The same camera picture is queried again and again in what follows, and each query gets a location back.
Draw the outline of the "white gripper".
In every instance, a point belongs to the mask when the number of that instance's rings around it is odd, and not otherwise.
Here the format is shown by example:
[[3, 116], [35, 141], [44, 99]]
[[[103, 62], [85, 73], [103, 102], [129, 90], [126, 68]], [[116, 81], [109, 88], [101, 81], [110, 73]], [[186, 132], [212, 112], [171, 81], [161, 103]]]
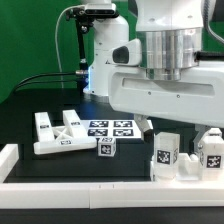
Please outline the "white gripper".
[[195, 149], [210, 126], [224, 128], [224, 62], [184, 69], [178, 81], [153, 80], [139, 66], [141, 52], [138, 39], [109, 51], [108, 95], [114, 110], [135, 114], [142, 140], [153, 138], [147, 117], [196, 124]]

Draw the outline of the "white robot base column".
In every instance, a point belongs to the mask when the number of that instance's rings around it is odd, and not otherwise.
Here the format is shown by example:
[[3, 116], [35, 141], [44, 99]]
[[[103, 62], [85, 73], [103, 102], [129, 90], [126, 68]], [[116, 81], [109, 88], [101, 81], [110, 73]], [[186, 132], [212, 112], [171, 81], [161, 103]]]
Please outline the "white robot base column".
[[108, 53], [129, 41], [129, 25], [118, 16], [115, 19], [96, 20], [94, 30], [94, 60], [89, 67], [89, 83], [83, 90], [86, 99], [108, 103], [108, 77], [113, 64]]

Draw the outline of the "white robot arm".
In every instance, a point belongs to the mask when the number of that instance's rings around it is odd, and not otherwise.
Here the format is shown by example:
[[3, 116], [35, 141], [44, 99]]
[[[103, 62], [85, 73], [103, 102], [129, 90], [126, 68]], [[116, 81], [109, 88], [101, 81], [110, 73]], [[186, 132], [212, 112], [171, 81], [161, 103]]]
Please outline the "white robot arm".
[[202, 50], [216, 0], [135, 0], [137, 38], [110, 50], [109, 103], [134, 115], [224, 128], [224, 55]]

